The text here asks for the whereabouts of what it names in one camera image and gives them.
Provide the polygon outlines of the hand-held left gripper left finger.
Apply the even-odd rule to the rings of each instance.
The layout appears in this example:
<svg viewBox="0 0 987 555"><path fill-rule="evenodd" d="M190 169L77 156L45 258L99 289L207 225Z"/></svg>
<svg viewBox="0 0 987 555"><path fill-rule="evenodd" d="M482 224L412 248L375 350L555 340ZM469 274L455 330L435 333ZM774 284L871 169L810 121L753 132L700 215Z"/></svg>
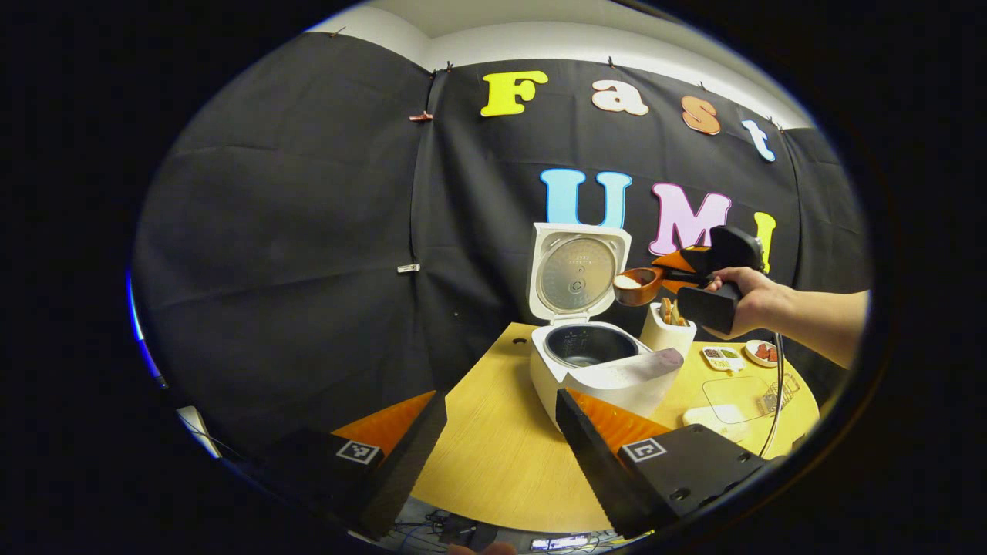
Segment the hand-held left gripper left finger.
<svg viewBox="0 0 987 555"><path fill-rule="evenodd" d="M290 512L381 540L446 426L446 395L410 389L384 402L357 389L327 392L240 431L232 449Z"/></svg>

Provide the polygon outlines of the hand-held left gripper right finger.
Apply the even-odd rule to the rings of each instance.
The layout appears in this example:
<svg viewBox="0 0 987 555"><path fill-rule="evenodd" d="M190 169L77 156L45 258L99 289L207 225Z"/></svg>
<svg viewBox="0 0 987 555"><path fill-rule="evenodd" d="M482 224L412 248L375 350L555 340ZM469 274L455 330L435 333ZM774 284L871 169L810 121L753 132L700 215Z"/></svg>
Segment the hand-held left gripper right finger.
<svg viewBox="0 0 987 555"><path fill-rule="evenodd" d="M701 513L779 464L708 426L665 426L574 388L554 419L615 533L631 540Z"/></svg>

